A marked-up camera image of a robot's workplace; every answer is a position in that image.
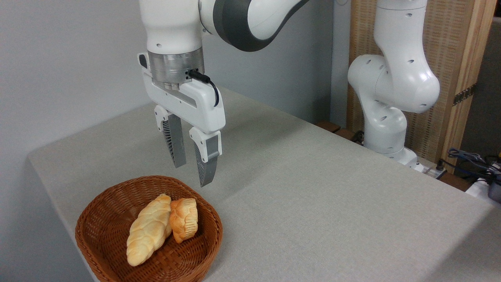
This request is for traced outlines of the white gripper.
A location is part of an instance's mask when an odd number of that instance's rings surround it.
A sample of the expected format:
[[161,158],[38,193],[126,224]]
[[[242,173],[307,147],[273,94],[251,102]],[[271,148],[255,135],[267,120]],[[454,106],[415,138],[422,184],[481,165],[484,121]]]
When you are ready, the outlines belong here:
[[138,54],[142,66],[143,80],[149,98],[157,103],[155,118],[158,130],[163,134],[170,156],[176,168],[186,164],[182,122],[192,127],[190,137],[195,144],[195,156],[200,186],[213,181],[218,156],[222,154],[221,132],[226,124],[222,97],[215,106],[213,86],[196,79],[172,89],[161,87],[152,78],[148,66],[148,55]]

